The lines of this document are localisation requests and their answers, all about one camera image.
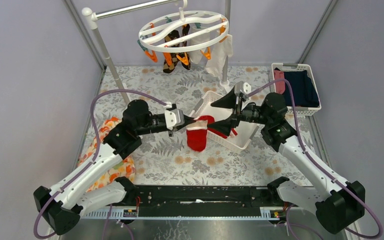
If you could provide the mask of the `red snowflake sock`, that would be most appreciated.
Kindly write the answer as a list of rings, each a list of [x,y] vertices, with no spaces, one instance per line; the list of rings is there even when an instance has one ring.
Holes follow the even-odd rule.
[[[187,146],[195,152],[202,152],[207,146],[208,124],[215,119],[210,115],[202,115],[194,120],[194,123],[186,126]]]

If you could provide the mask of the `teal front clip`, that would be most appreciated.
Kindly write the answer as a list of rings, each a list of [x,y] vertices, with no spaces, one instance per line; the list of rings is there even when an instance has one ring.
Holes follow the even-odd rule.
[[[137,40],[137,43],[138,45],[140,46],[140,48],[144,51],[144,52],[148,52],[148,48],[146,48],[144,45],[142,45],[142,42],[138,39]]]

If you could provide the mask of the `white round clip hanger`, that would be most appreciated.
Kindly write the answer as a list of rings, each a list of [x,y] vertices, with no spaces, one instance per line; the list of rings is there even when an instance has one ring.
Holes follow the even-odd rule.
[[[227,38],[230,23],[224,15],[208,10],[186,10],[183,0],[178,12],[154,19],[142,27],[138,39],[148,50],[180,53],[205,50]],[[164,38],[178,30],[179,38],[165,42]]]

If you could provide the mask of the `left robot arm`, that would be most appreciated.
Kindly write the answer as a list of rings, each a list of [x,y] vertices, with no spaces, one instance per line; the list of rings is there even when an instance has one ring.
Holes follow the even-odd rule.
[[[56,235],[66,234],[84,215],[106,205],[120,202],[128,206],[134,202],[136,188],[126,177],[116,177],[112,183],[95,190],[88,189],[138,149],[142,135],[171,134],[196,121],[175,104],[166,103],[163,108],[163,113],[152,114],[146,101],[131,101],[121,122],[102,141],[97,141],[94,155],[50,188],[40,186],[34,191],[39,215]]]

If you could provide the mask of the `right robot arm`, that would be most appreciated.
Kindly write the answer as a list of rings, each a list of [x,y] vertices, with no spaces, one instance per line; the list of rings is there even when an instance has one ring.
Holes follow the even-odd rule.
[[[349,182],[335,173],[318,156],[308,150],[298,132],[285,119],[288,111],[284,96],[271,92],[262,105],[254,102],[243,106],[243,91],[231,90],[212,102],[214,108],[231,109],[231,115],[209,125],[228,135],[242,122],[263,125],[261,135],[265,143],[292,162],[312,183],[310,190],[280,177],[267,186],[267,201],[273,206],[288,202],[314,214],[331,234],[337,234],[365,214],[365,188],[358,181]]]

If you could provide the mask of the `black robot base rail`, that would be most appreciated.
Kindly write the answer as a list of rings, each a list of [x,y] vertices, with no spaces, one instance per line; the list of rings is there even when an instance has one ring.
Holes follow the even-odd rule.
[[[142,218],[261,218],[290,206],[268,187],[138,185],[114,207],[138,210]]]

